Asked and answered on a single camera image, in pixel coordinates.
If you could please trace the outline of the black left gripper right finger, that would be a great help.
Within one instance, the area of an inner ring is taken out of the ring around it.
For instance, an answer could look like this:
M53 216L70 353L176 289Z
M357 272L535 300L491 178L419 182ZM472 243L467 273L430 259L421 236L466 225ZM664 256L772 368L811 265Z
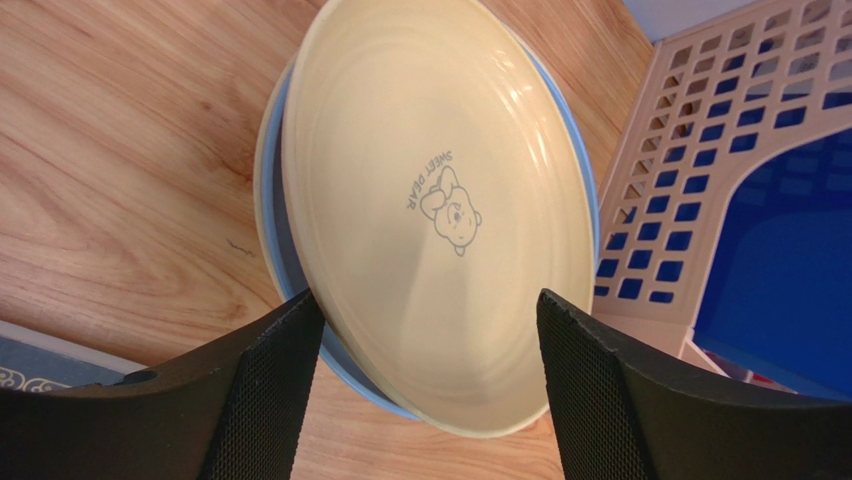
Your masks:
M568 479L847 479L851 407L738 382L591 317L536 304Z

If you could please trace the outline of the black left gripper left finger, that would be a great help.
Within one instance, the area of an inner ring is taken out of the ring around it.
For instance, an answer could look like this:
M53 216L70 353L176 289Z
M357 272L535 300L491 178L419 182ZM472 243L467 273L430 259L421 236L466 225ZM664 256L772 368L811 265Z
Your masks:
M1 393L5 479L287 479L324 317L302 292L113 385Z

